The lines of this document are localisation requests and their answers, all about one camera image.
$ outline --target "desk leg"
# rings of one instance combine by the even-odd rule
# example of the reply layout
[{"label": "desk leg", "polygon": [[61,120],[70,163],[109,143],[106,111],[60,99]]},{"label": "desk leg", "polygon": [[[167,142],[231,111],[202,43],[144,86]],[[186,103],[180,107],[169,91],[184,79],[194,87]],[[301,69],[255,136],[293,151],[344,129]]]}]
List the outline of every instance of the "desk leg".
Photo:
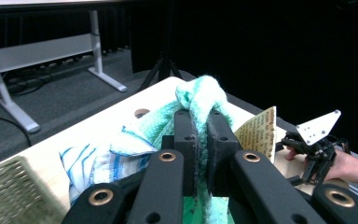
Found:
[{"label": "desk leg", "polygon": [[28,133],[36,133],[40,130],[40,126],[11,99],[1,74],[0,95],[0,105],[22,126],[22,128]]},{"label": "desk leg", "polygon": [[103,59],[101,53],[101,39],[100,39],[100,31],[98,29],[98,13],[96,10],[93,10],[89,13],[91,19],[91,45],[92,51],[94,54],[94,67],[89,68],[89,71],[107,82],[109,85],[116,88],[118,91],[124,92],[127,90],[127,87],[112,79],[110,76],[103,72]]}]

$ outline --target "wicker basket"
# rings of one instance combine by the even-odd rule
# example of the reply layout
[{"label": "wicker basket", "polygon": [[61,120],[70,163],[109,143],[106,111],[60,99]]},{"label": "wicker basket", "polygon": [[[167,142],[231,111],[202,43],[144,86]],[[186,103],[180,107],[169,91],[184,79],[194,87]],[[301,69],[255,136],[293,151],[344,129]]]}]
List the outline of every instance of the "wicker basket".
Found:
[{"label": "wicker basket", "polygon": [[24,158],[0,164],[0,224],[61,223],[65,210]]}]

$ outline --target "striped towel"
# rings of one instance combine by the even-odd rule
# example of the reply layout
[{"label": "striped towel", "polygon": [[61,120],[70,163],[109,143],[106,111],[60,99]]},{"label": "striped towel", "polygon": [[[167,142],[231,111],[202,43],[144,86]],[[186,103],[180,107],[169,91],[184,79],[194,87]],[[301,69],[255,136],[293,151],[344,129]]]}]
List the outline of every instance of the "striped towel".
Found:
[{"label": "striped towel", "polygon": [[110,183],[143,170],[151,153],[161,147],[162,136],[173,134],[173,115],[188,109],[198,135],[200,158],[199,195],[185,198],[185,223],[227,223],[227,199],[208,195],[205,182],[207,163],[206,122],[212,109],[220,111],[232,125],[227,97],[217,81],[201,76],[176,88],[176,101],[151,111],[131,125],[123,124],[107,144],[89,143],[60,152],[62,165],[70,179],[70,201],[93,184]]}]

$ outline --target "green cloth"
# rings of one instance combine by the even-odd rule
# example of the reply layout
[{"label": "green cloth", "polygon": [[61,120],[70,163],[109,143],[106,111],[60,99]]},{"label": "green cloth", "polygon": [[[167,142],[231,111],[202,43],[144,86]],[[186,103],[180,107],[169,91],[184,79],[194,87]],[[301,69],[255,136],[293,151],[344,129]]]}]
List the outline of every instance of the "green cloth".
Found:
[{"label": "green cloth", "polygon": [[227,198],[211,197],[205,181],[207,154],[206,122],[210,111],[215,109],[222,113],[231,126],[232,117],[227,111],[227,96],[218,82],[210,76],[201,76],[180,84],[176,88],[176,101],[162,108],[151,111],[138,120],[139,131],[155,148],[161,148],[163,135],[173,135],[173,114],[179,109],[188,109],[197,132],[199,142],[200,172],[198,178],[198,195],[196,198],[184,199],[184,223],[218,223],[232,222],[228,215]]}]

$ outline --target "black cable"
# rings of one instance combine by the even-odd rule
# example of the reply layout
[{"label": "black cable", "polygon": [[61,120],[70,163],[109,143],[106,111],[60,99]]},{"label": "black cable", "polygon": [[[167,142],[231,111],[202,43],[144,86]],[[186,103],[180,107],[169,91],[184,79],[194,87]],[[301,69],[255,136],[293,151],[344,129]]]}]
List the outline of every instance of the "black cable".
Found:
[{"label": "black cable", "polygon": [[9,123],[13,124],[14,126],[16,126],[18,129],[20,129],[20,131],[25,135],[25,138],[27,139],[28,147],[32,146],[30,136],[28,135],[27,131],[25,131],[19,124],[15,123],[9,119],[0,118],[0,120],[9,122]]}]

